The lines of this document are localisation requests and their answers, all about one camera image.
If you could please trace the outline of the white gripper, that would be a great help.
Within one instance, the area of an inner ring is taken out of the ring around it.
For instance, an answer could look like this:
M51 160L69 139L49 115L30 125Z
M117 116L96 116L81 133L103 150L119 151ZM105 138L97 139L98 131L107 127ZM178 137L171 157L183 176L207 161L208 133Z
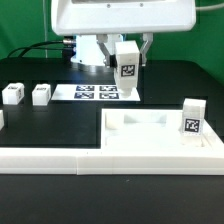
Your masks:
M51 0L53 31L60 36L96 35L108 68L115 60L106 47L107 34L143 33L140 55L145 66L152 33L190 30L195 22L195 0Z

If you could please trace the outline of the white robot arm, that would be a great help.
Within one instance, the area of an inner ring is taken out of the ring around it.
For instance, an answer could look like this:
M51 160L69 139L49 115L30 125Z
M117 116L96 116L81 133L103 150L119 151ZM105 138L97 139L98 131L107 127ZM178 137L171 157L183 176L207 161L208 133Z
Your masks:
M124 34L142 36L145 60L155 33L188 31L198 11L220 8L224 1L198 6L195 0L51 0L51 25L57 35L75 38L73 62L108 66Z

